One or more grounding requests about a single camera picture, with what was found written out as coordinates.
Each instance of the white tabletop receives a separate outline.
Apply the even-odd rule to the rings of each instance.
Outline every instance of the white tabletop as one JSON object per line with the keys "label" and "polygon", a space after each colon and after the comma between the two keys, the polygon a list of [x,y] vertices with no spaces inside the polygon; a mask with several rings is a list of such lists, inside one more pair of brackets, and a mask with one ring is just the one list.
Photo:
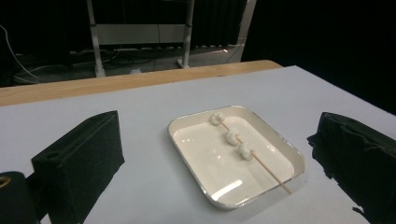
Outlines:
{"label": "white tabletop", "polygon": [[[223,211],[206,199],[172,144],[172,119],[228,105],[246,107],[307,163],[306,182],[264,208],[253,202]],[[30,159],[93,115],[118,110],[126,162],[85,223],[367,223],[357,206],[312,159],[306,137],[322,112],[356,119],[396,138],[396,117],[292,66],[0,107],[0,172],[33,172]],[[50,223],[46,217],[42,223]]]}

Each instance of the white cable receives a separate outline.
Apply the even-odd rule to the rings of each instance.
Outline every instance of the white cable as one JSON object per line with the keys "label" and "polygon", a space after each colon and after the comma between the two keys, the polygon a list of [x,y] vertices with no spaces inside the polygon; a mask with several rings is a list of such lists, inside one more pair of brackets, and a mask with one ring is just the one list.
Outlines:
{"label": "white cable", "polygon": [[14,51],[12,50],[11,45],[9,45],[9,41],[8,41],[8,32],[7,32],[6,28],[4,28],[1,24],[0,24],[0,27],[4,30],[4,32],[5,32],[5,34],[6,34],[6,42],[7,42],[9,51],[11,51],[12,57],[14,57],[15,61],[20,65],[20,67],[21,67],[23,70],[25,70],[25,72],[26,72],[27,74],[29,74],[31,77],[34,77],[34,78],[35,78],[35,82],[30,82],[30,81],[29,81],[29,82],[30,82],[30,83],[39,83],[39,82],[38,82],[38,77],[35,76],[35,75],[33,75],[32,73],[30,73],[30,72],[20,63],[20,61],[17,59],[17,56],[15,56],[15,53],[14,53]]}

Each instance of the gray floor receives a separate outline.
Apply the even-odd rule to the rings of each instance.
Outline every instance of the gray floor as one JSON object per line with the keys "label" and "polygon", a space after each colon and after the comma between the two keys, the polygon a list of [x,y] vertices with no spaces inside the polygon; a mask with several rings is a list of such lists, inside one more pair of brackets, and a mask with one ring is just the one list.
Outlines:
{"label": "gray floor", "polygon": [[[238,63],[241,60],[244,45],[211,48],[192,49],[190,53],[189,66],[199,67],[205,65]],[[102,51],[102,60],[106,75],[118,76],[169,69],[181,69],[177,60],[181,59],[183,49],[123,49],[117,51]],[[27,70],[38,77],[39,83],[49,83],[66,80],[76,80],[95,77],[93,52],[83,51],[72,53],[73,66],[42,65],[38,67],[27,67]],[[21,58],[22,64],[29,61]],[[20,84],[36,82],[36,78],[21,70],[14,77],[14,81]]]}

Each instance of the white tray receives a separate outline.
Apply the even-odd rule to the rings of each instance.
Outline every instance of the white tray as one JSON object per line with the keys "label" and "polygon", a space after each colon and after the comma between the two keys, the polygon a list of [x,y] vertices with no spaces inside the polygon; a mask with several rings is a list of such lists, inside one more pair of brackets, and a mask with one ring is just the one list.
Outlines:
{"label": "white tray", "polygon": [[257,160],[243,159],[238,147],[227,143],[227,129],[210,122],[216,112],[225,116],[226,126],[239,131],[241,140],[249,141],[280,182],[292,188],[289,182],[305,171],[303,155],[250,110],[229,106],[174,119],[168,127],[179,154],[209,201],[234,209],[280,187]]}

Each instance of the wooden stick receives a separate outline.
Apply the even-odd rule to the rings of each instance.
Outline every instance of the wooden stick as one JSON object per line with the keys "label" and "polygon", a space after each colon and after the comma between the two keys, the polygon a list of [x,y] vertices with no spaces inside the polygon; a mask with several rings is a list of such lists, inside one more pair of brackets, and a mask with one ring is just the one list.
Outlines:
{"label": "wooden stick", "polygon": [[[230,129],[227,127],[227,125],[225,125],[225,123],[223,121],[220,121],[220,124],[227,129],[227,131],[229,131]],[[236,140],[239,142],[239,144],[242,144],[242,140],[239,138],[239,136],[237,135]],[[254,151],[250,151],[251,155],[253,156],[254,159],[256,159],[256,161],[268,172],[268,174],[271,175],[271,177],[276,180],[276,182],[288,193],[291,194],[291,190],[286,187],[282,181],[280,181],[276,175],[274,175],[274,173],[264,164],[264,162],[262,162],[262,160],[260,160],[260,158],[256,155],[256,153],[254,153]]]}

